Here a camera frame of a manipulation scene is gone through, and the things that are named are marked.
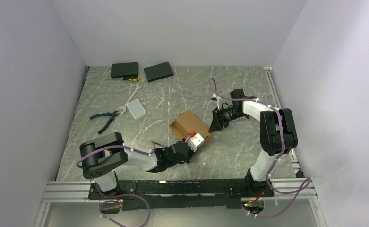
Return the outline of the brown cardboard box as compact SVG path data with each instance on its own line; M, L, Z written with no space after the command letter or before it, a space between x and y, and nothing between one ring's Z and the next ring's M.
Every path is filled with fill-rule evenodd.
M208 142L213 137L208 131L209 127L190 110L186 110L178 116L169 125L169 128L179 140L186 139L192 131L200 134L205 142Z

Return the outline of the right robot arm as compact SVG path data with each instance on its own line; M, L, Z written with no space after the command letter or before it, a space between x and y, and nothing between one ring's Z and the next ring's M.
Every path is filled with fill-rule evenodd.
M231 104L219 104L212 111L209 132L221 131L242 117L259 121L262 150L244 179L246 194L256 196L271 184L268 178L280 157L298 145L293 113L289 108L275 108L256 97L246 97L243 89L235 89L230 95Z

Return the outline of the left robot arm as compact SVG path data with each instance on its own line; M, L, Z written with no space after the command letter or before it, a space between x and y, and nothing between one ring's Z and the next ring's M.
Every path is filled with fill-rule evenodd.
M153 141L151 149L142 149L125 143L122 134L114 132L81 144L76 166L82 169L85 179L94 180L101 193L112 199L120 192L117 167L128 165L151 173L164 172L176 164L189 163L203 142L199 134L191 132L173 145Z

